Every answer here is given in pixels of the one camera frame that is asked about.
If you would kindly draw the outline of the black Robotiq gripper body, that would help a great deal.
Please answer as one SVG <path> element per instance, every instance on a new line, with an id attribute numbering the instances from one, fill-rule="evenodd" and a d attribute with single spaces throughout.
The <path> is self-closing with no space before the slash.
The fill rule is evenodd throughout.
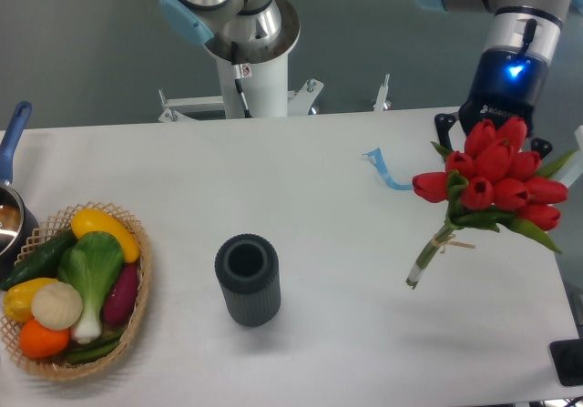
<path id="1" fill-rule="evenodd" d="M 527 134 L 533 132 L 533 113 L 547 78 L 547 64 L 531 56 L 488 49 L 480 57 L 466 102 L 459 108 L 465 134 L 489 119 L 496 128 L 517 116 Z"/>

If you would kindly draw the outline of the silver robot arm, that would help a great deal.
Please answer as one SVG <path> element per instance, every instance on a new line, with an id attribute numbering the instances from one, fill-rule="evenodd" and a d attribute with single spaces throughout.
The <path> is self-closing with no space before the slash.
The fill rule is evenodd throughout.
<path id="1" fill-rule="evenodd" d="M 442 147 L 459 123 L 464 133 L 484 119 L 501 127 L 512 116 L 533 126 L 533 113 L 546 82 L 571 0 L 415 0 L 440 12 L 485 12 L 494 20 L 468 97 L 453 114 L 435 116 Z"/>

